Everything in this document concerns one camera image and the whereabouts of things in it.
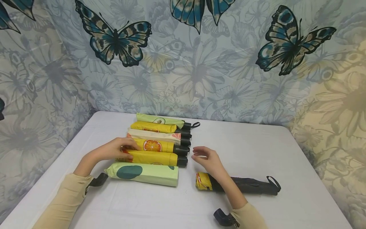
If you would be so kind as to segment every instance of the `wall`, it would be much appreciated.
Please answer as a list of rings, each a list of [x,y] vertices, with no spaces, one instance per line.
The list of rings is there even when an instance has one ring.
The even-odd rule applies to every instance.
[[[45,6],[32,21],[6,6],[21,34],[0,30],[0,223],[90,117],[80,79]]]

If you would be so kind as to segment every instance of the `beige sleeve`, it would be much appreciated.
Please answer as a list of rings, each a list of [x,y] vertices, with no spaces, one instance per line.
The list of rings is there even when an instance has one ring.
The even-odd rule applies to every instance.
[[[239,222],[240,229],[268,229],[263,217],[250,203],[240,209],[233,209],[231,214]]]
[[[93,177],[65,176],[60,188],[32,229],[68,229]]]

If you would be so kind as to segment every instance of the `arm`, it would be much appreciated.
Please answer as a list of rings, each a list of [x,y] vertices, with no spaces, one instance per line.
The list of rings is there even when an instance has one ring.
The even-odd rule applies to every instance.
[[[259,212],[248,203],[237,185],[223,167],[216,151],[204,146],[194,147],[192,159],[202,165],[224,189],[233,211],[231,214],[242,229],[267,229]]]
[[[139,149],[132,138],[115,138],[90,151],[80,161],[74,173],[65,176],[60,188],[32,229],[68,229],[79,205],[84,201],[94,166],[102,160],[131,158],[120,151],[123,146]]]

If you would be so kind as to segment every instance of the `patterned fabric backdrop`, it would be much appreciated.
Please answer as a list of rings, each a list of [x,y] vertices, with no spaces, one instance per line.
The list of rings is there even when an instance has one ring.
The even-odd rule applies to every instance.
[[[93,111],[45,8],[34,3],[33,21],[7,7],[21,34],[0,30],[0,223]]]
[[[1,73],[23,88],[14,96],[19,84],[1,76],[5,216],[88,119],[81,114],[104,110],[285,126],[351,225],[366,228],[366,2],[193,2],[48,0],[52,24],[36,0],[42,25],[10,15],[22,34],[0,31],[13,66]],[[42,133],[45,120],[52,134],[31,138],[44,148],[23,154],[13,142],[30,140],[8,140]]]

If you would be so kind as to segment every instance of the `table surface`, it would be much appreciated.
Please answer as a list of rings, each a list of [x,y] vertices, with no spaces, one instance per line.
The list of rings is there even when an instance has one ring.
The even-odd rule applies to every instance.
[[[216,150],[231,176],[261,181],[273,176],[280,183],[278,196],[246,195],[269,228],[351,228],[286,128],[185,120],[201,122],[191,131],[191,149],[205,145]],[[115,137],[126,136],[135,121],[135,114],[95,113],[0,229],[30,229],[83,155]],[[218,208],[228,213],[229,202],[224,194],[196,189],[195,174],[205,170],[190,155],[187,168],[179,168],[176,188],[110,178],[102,187],[91,187],[70,228],[221,228],[213,213]],[[92,175],[98,176],[111,163],[100,162]]]

